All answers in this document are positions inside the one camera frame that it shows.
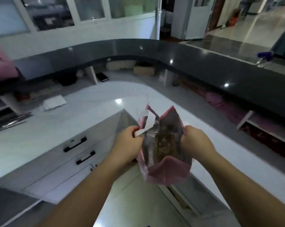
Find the white countertop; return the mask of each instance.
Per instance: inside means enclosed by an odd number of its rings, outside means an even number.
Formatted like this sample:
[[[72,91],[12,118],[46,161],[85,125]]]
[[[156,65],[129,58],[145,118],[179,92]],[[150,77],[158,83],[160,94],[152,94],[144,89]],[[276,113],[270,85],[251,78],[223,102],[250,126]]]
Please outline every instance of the white countertop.
[[[27,122],[0,132],[0,177],[122,109],[138,120],[147,103],[158,115],[174,105],[180,118],[202,129],[222,156],[285,203],[284,173],[147,85],[106,82],[65,96],[65,100],[66,105],[52,111],[36,108]],[[209,173],[197,161],[193,162],[191,173],[227,205]]]

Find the black countertop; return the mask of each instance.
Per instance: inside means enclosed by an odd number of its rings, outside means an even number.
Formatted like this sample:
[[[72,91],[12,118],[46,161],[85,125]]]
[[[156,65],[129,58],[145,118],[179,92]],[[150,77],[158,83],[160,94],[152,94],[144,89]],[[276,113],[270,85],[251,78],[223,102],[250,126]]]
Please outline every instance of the black countertop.
[[[95,41],[19,59],[15,64],[28,81],[62,75],[109,58],[158,64],[233,97],[251,110],[285,119],[285,75],[183,44],[149,39]]]

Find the white door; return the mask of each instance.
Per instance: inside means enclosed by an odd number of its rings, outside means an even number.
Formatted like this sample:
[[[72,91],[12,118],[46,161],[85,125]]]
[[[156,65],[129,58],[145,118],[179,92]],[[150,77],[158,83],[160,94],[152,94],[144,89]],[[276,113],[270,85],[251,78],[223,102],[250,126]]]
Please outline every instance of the white door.
[[[209,17],[212,14],[213,3],[214,0],[193,0],[184,32],[186,40],[204,37]]]
[[[156,7],[155,7],[155,21],[156,21],[156,40],[159,40],[159,34],[160,34],[160,20],[161,20],[161,4],[162,4],[162,0],[156,0],[155,2]]]

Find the forearm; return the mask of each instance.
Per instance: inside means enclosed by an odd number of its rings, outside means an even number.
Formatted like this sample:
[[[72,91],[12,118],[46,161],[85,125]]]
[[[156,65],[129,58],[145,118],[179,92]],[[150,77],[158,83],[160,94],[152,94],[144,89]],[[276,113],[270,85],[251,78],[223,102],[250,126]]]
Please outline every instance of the forearm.
[[[40,227],[91,227],[123,166],[107,157],[55,208]]]
[[[285,226],[285,205],[218,153],[201,161],[242,227]]]

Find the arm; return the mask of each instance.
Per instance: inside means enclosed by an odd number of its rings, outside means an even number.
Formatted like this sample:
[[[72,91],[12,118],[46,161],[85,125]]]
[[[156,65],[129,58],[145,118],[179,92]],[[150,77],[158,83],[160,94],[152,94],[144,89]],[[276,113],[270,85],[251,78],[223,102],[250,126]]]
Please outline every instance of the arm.
[[[207,135],[185,127],[181,146],[210,173],[242,227],[285,227],[285,205],[216,152]]]
[[[133,138],[138,129],[130,126],[122,131],[110,155],[57,205],[40,227],[92,227],[120,170],[138,155],[143,141],[143,135]]]

